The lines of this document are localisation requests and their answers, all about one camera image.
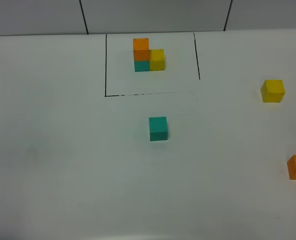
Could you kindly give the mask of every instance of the teal cube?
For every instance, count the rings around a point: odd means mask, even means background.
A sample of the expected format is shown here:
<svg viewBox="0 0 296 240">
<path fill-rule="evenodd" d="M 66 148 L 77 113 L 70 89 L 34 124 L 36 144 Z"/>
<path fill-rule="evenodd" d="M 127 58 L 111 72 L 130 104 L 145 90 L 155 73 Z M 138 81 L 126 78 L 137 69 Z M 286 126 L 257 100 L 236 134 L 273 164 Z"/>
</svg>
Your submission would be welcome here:
<svg viewBox="0 0 296 240">
<path fill-rule="evenodd" d="M 135 72 L 150 71 L 150 61 L 134 61 Z"/>
<path fill-rule="evenodd" d="M 168 140 L 167 117 L 158 116 L 149 118 L 150 141 Z"/>
</svg>

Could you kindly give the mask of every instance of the yellow cube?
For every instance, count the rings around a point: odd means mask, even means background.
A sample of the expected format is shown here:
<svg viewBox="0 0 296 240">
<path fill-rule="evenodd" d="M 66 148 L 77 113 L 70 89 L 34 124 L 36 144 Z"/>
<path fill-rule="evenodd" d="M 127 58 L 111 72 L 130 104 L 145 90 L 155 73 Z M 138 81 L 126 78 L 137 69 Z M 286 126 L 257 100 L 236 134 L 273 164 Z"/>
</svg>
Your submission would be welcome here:
<svg viewBox="0 0 296 240">
<path fill-rule="evenodd" d="M 285 94 L 282 80 L 266 80 L 261 88 L 262 100 L 265 103 L 278 103 Z"/>
<path fill-rule="evenodd" d="M 162 71 L 165 67 L 163 49 L 150 50 L 150 71 Z"/>
</svg>

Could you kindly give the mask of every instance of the marked square area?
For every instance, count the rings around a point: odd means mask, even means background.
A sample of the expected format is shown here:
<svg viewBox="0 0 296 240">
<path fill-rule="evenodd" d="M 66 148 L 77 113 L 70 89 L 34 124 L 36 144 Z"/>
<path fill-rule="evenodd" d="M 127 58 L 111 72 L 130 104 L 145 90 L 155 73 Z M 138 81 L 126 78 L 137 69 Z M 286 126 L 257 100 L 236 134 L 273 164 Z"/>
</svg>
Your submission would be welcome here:
<svg viewBox="0 0 296 240">
<path fill-rule="evenodd" d="M 164 49 L 164 71 L 134 71 L 134 38 L 149 38 L 151 50 Z M 199 81 L 193 33 L 109 34 L 106 81 L 107 96 L 191 89 Z"/>
</svg>

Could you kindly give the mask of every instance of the block stack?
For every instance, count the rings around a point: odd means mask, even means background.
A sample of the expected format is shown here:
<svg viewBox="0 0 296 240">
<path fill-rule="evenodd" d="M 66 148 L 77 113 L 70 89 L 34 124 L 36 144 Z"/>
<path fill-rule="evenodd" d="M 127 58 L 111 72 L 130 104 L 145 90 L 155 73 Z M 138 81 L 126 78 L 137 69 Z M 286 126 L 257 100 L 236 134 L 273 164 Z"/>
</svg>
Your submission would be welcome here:
<svg viewBox="0 0 296 240">
<path fill-rule="evenodd" d="M 149 49 L 148 38 L 133 39 L 134 71 L 162 71 L 165 70 L 163 49 Z"/>
</svg>

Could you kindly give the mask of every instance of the gray wall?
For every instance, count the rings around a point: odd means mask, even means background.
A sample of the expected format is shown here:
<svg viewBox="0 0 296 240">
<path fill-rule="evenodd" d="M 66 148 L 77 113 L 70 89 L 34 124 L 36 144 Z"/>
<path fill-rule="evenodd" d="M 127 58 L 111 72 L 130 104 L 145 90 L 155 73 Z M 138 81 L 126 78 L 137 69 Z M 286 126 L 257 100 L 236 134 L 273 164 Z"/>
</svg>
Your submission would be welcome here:
<svg viewBox="0 0 296 240">
<path fill-rule="evenodd" d="M 86 33 L 78 0 L 0 0 L 0 36 Z"/>
<path fill-rule="evenodd" d="M 233 0 L 226 30 L 296 29 L 296 0 Z"/>
<path fill-rule="evenodd" d="M 81 0 L 89 33 L 222 31 L 230 0 Z"/>
</svg>

